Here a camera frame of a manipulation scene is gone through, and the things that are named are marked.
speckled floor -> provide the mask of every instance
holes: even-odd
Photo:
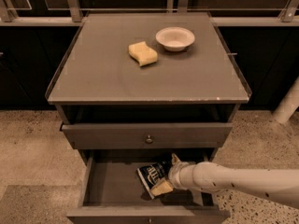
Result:
[[[55,111],[0,111],[0,223],[67,223],[85,165],[59,132]],[[299,113],[285,125],[269,111],[239,111],[214,162],[234,168],[299,169]],[[228,190],[230,223],[299,223],[299,210]]]

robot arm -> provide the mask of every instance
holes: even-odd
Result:
[[[198,164],[178,161],[168,178],[175,189],[207,193],[235,189],[299,208],[299,170],[231,169],[208,161]]]

closed drawer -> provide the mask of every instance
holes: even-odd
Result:
[[[203,152],[197,150],[176,152],[184,161],[200,161]],[[87,163],[78,208],[67,216],[75,224],[220,224],[229,216],[213,205],[209,194],[203,198],[200,192],[176,190],[152,200],[136,169],[171,153],[152,149],[138,154],[136,150],[95,151]]]
[[[221,147],[232,124],[80,123],[62,130],[75,149]]]

yellow sponge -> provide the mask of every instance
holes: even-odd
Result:
[[[148,47],[145,41],[130,45],[129,54],[139,62],[140,66],[158,61],[157,52]]]

white bowl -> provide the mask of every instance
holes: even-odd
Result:
[[[169,51],[182,51],[195,41],[195,36],[182,27],[167,27],[156,34],[156,40]]]

